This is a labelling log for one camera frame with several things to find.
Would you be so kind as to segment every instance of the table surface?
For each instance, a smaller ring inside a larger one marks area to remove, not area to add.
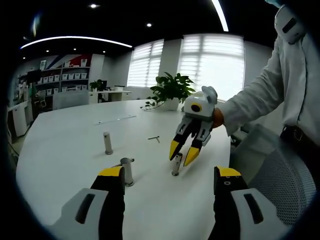
[[[124,240],[201,240],[215,223],[214,166],[229,165],[230,138],[224,126],[197,159],[171,175],[169,150],[183,113],[161,108],[143,111],[144,100],[76,106],[41,113],[24,141],[17,184],[35,216],[52,225],[62,206],[98,173],[135,158],[135,184],[125,189]],[[110,132],[113,154],[105,155],[103,132]],[[189,138],[181,152],[187,153]]]
[[[90,91],[90,94],[130,94],[132,91],[125,91],[125,90],[110,90],[110,91]]]

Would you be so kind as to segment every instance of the mesh chair back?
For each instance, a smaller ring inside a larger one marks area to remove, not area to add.
[[[89,104],[87,90],[58,92],[53,95],[52,109],[65,109],[87,104]]]
[[[301,158],[279,136],[260,124],[249,132],[232,158],[234,165],[242,168],[235,169],[244,172],[249,188],[268,198],[287,226],[297,221],[316,193],[313,178]],[[249,164],[255,160],[252,177]]]

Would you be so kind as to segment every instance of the hand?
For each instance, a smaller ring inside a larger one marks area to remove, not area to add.
[[[222,124],[225,123],[224,116],[219,108],[214,109],[212,114],[212,120],[213,120],[213,125],[212,125],[213,129],[220,127]]]

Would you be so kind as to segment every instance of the plant pot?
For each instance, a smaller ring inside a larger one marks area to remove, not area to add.
[[[169,111],[177,111],[179,106],[179,99],[175,97],[174,99],[168,99],[164,102],[163,108]]]

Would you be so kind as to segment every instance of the shirt sleeve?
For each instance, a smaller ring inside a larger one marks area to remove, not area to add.
[[[242,125],[272,112],[284,101],[278,41],[279,38],[260,76],[219,107],[228,136]]]

